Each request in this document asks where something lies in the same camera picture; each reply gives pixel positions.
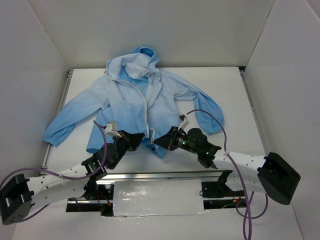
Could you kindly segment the light blue hooded jacket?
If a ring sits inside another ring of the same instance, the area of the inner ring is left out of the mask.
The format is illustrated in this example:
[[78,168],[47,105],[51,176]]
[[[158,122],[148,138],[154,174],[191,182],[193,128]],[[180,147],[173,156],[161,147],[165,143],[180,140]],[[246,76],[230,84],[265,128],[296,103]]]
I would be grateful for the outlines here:
[[179,101],[192,101],[201,129],[208,135],[217,133],[224,124],[219,105],[188,80],[159,69],[158,62],[157,52],[146,46],[110,59],[104,75],[64,105],[43,140],[58,146],[77,124],[96,115],[99,126],[115,121],[119,130],[144,134],[142,144],[162,159],[167,151],[151,141],[180,124]]

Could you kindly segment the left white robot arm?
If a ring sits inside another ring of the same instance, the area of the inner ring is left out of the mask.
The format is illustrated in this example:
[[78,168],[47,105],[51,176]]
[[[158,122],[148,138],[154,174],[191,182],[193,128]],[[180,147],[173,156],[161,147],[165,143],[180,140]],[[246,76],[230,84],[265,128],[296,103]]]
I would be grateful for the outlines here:
[[22,222],[38,208],[68,199],[85,197],[88,200],[98,194],[96,181],[113,170],[126,152],[135,151],[143,133],[127,133],[120,130],[119,137],[107,143],[82,163],[59,173],[38,177],[25,177],[21,170],[9,174],[6,183],[0,185],[0,216],[3,225]]

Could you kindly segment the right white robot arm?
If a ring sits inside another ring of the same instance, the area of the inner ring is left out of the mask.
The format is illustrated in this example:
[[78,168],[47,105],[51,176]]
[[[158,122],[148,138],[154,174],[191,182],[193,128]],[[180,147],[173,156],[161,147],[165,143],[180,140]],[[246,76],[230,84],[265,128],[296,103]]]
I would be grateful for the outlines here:
[[210,143],[199,128],[184,132],[173,126],[154,143],[169,151],[180,148],[195,154],[198,162],[207,169],[228,171],[228,176],[217,184],[218,192],[223,196],[246,189],[289,205],[301,180],[300,174],[279,154],[270,152],[263,156],[223,151],[220,146]]

